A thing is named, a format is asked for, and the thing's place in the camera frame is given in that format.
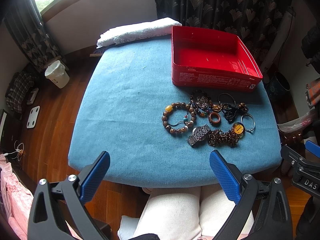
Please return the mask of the person's legs white trousers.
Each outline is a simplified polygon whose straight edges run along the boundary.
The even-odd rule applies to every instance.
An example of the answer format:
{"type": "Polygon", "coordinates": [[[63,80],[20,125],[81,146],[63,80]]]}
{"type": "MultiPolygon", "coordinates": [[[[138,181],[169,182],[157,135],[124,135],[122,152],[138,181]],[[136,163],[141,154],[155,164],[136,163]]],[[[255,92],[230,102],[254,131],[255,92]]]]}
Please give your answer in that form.
{"type": "Polygon", "coordinates": [[[149,193],[139,218],[121,218],[119,239],[147,233],[160,239],[213,239],[235,208],[219,184],[149,193]]]}

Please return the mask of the thin silver bangle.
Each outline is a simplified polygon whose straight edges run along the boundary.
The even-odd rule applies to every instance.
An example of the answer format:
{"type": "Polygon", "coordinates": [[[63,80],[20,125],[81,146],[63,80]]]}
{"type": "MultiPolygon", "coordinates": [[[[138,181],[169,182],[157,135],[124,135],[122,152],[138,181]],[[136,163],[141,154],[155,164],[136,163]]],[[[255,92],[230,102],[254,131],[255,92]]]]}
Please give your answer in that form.
{"type": "Polygon", "coordinates": [[[256,128],[255,119],[249,113],[243,114],[240,119],[241,123],[244,126],[244,129],[248,133],[253,133],[256,128]]]}

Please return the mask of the white waste bin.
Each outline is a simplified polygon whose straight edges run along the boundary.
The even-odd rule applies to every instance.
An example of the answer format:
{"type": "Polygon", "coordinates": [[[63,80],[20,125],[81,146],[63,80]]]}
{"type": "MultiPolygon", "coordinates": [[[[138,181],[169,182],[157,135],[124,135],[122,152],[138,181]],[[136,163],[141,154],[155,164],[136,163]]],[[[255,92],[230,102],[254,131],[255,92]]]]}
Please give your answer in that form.
{"type": "Polygon", "coordinates": [[[69,75],[66,72],[66,67],[60,60],[56,60],[50,64],[44,72],[44,75],[60,89],[65,87],[69,82],[69,75]]]}

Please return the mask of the plastic bag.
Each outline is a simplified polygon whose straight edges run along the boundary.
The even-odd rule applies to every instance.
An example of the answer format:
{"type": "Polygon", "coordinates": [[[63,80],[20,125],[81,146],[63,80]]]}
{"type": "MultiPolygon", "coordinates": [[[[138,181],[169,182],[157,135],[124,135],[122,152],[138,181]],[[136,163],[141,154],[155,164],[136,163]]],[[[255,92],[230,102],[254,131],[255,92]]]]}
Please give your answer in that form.
{"type": "Polygon", "coordinates": [[[308,113],[304,114],[302,117],[296,118],[294,120],[285,122],[283,124],[277,124],[278,129],[284,134],[290,134],[295,132],[300,132],[317,119],[317,111],[311,109],[308,113]]]}

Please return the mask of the dark patterned curtain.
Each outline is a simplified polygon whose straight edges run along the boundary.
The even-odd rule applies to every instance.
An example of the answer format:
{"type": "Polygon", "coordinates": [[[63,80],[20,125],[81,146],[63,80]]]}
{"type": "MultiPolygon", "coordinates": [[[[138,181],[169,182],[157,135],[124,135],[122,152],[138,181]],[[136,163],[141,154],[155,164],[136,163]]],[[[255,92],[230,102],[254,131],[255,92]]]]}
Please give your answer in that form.
{"type": "Polygon", "coordinates": [[[292,0],[155,0],[158,18],[235,34],[257,64],[270,50],[292,0]]]}

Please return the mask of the blue table cloth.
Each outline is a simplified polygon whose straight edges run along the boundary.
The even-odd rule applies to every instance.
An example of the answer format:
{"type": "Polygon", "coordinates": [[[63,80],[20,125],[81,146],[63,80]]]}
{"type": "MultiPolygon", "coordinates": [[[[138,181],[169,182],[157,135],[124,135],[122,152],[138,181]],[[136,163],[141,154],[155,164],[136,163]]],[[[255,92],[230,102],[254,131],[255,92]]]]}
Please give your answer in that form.
{"type": "Polygon", "coordinates": [[[86,88],[68,153],[81,170],[106,151],[105,176],[115,183],[149,187],[193,187],[216,182],[213,150],[206,141],[191,147],[184,127],[195,90],[171,80],[168,36],[108,48],[86,88]]]}

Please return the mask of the gold filigree pendant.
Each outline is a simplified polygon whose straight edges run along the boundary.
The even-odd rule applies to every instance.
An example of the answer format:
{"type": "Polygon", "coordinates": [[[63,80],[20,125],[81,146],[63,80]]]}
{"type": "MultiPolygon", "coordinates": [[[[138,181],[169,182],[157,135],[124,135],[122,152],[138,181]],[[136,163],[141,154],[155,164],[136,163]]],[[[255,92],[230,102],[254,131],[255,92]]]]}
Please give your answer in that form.
{"type": "Polygon", "coordinates": [[[222,106],[218,103],[211,103],[210,107],[211,107],[212,111],[214,111],[216,113],[219,113],[222,111],[222,106]]]}

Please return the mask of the white folded towel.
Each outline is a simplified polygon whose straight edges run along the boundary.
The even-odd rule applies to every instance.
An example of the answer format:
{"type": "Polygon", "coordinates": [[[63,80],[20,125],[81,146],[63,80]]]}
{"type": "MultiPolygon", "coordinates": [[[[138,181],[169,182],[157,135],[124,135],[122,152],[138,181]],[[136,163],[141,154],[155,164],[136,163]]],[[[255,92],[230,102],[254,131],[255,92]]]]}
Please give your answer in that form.
{"type": "Polygon", "coordinates": [[[123,25],[111,28],[102,33],[97,40],[97,49],[111,45],[119,45],[137,40],[160,37],[172,33],[172,27],[182,24],[172,18],[166,17],[151,22],[123,25]]]}

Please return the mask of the pink bedding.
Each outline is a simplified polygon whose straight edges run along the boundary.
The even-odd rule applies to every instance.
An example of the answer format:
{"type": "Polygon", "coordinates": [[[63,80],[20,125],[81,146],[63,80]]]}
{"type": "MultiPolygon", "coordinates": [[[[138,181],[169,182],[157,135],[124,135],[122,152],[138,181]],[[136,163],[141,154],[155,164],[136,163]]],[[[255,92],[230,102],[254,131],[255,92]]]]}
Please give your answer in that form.
{"type": "Polygon", "coordinates": [[[1,199],[8,223],[19,239],[28,239],[28,221],[33,194],[14,174],[11,163],[1,154],[1,199]]]}

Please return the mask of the white bathroom scale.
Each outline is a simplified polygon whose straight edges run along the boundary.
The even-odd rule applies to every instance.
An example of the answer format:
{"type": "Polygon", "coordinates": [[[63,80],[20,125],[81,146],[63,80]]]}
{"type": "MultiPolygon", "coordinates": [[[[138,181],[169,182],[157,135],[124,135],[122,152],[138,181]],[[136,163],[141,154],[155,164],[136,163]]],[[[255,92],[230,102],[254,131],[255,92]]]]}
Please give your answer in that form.
{"type": "Polygon", "coordinates": [[[33,107],[30,110],[30,114],[29,114],[28,121],[27,121],[27,126],[26,126],[27,129],[35,127],[39,112],[40,112],[40,106],[33,107]]]}

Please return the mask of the red tin box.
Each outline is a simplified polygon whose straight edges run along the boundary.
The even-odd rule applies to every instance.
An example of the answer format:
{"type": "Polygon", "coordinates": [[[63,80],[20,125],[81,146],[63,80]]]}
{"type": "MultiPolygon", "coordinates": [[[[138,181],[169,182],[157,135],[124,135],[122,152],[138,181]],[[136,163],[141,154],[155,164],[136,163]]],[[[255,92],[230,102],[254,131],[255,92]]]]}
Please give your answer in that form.
{"type": "Polygon", "coordinates": [[[172,27],[174,85],[251,92],[262,78],[255,59],[237,35],[197,27],[172,27]]]}

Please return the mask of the silver wire hoop bangle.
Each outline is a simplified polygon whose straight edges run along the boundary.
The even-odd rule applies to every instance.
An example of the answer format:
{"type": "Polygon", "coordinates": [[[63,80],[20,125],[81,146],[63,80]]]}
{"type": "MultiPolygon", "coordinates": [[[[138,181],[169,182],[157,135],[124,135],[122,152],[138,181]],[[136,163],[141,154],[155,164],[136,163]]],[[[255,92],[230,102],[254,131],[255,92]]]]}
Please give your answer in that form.
{"type": "Polygon", "coordinates": [[[219,94],[217,100],[220,105],[229,105],[230,107],[236,106],[235,99],[228,93],[219,94]]]}

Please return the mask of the plaid cloth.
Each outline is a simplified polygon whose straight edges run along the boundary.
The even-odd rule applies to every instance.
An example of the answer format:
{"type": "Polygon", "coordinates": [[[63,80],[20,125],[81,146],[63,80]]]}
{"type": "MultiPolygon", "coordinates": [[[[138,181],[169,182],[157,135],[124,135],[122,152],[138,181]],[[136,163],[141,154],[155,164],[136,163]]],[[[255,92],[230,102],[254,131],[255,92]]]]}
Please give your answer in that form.
{"type": "Polygon", "coordinates": [[[5,94],[8,109],[18,114],[22,113],[23,102],[29,90],[33,88],[34,81],[30,73],[21,71],[14,74],[5,94]]]}

